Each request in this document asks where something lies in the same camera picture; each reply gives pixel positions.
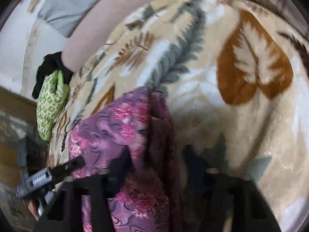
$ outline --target blanket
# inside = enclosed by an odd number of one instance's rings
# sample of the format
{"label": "blanket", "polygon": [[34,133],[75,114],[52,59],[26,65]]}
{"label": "blanket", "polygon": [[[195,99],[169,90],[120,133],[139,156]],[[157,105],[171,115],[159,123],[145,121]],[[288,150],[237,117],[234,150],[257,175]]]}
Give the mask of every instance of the blanket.
{"label": "blanket", "polygon": [[68,160],[76,124],[146,85],[169,105],[183,187],[181,151],[191,145],[211,167],[252,179],[282,231],[297,231],[309,210],[308,47],[247,0],[155,0],[117,25],[74,74],[49,165]]}
{"label": "blanket", "polygon": [[[180,231],[180,191],[177,151],[162,93],[140,87],[80,121],[70,133],[70,159],[82,155],[85,167],[76,178],[108,168],[129,148],[133,170],[124,186],[108,199],[117,232]],[[82,199],[85,232],[92,232],[91,200]]]}

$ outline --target hand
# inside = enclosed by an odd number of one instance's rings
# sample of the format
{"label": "hand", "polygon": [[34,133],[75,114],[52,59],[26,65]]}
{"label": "hand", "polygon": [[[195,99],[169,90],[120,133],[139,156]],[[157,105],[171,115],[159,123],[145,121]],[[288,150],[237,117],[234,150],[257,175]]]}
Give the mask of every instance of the hand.
{"label": "hand", "polygon": [[28,204],[28,209],[31,212],[31,214],[34,216],[34,218],[38,221],[39,215],[38,215],[38,207],[36,206],[35,202],[31,200]]}

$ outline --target brown leaf print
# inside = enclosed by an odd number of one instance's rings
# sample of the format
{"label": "brown leaf print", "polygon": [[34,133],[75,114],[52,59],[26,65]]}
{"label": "brown leaf print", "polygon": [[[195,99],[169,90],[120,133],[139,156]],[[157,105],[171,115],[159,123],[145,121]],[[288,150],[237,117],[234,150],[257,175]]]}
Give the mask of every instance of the brown leaf print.
{"label": "brown leaf print", "polygon": [[104,96],[101,98],[101,100],[98,102],[98,104],[92,111],[91,115],[97,113],[102,107],[112,102],[114,100],[114,93],[115,93],[115,84],[113,84],[111,88],[109,88],[108,92],[104,94]]}
{"label": "brown leaf print", "polygon": [[142,63],[145,57],[145,51],[150,50],[154,35],[146,32],[145,34],[140,32],[135,35],[133,39],[130,39],[129,43],[125,44],[125,47],[118,52],[118,56],[115,58],[115,62],[108,69],[108,74],[112,69],[117,66],[130,66],[132,69]]}
{"label": "brown leaf print", "polygon": [[217,58],[218,89],[227,104],[250,101],[258,88],[270,100],[286,90],[293,70],[288,57],[249,12]]}
{"label": "brown leaf print", "polygon": [[75,99],[77,98],[77,95],[78,95],[79,90],[80,90],[80,84],[78,84],[78,85],[74,88],[74,91],[73,91],[73,94],[72,94],[72,103],[71,103],[71,105],[73,105]]}
{"label": "brown leaf print", "polygon": [[57,134],[60,134],[61,129],[65,126],[66,124],[66,120],[67,120],[67,111],[64,112],[64,114],[62,115],[59,124],[58,124],[58,128],[57,128]]}
{"label": "brown leaf print", "polygon": [[55,156],[53,154],[48,155],[47,166],[50,168],[54,168],[55,165]]}

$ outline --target beige blanket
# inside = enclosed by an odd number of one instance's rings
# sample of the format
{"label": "beige blanket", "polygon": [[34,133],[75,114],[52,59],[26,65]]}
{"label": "beige blanket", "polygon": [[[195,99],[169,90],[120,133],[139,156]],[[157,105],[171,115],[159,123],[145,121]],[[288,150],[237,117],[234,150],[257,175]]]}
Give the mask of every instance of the beige blanket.
{"label": "beige blanket", "polygon": [[[309,83],[291,43],[308,49],[289,24],[246,0],[145,5],[74,75],[49,165],[68,159],[79,120],[146,84],[165,94],[180,151],[190,144],[221,172],[250,177],[282,231],[296,231],[309,210]],[[180,173],[185,186],[184,164]]]}

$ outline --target purple floral fabric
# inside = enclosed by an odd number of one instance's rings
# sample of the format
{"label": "purple floral fabric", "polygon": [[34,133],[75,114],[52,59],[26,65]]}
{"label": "purple floral fabric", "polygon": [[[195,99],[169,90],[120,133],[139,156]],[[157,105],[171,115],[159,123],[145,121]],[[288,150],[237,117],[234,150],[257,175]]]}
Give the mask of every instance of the purple floral fabric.
{"label": "purple floral fabric", "polygon": [[[82,155],[76,178],[108,168],[129,147],[134,173],[109,209],[117,232],[181,231],[177,151],[171,120],[161,93],[140,87],[80,121],[69,136],[70,159]],[[84,231],[91,232],[89,196],[83,196]]]}

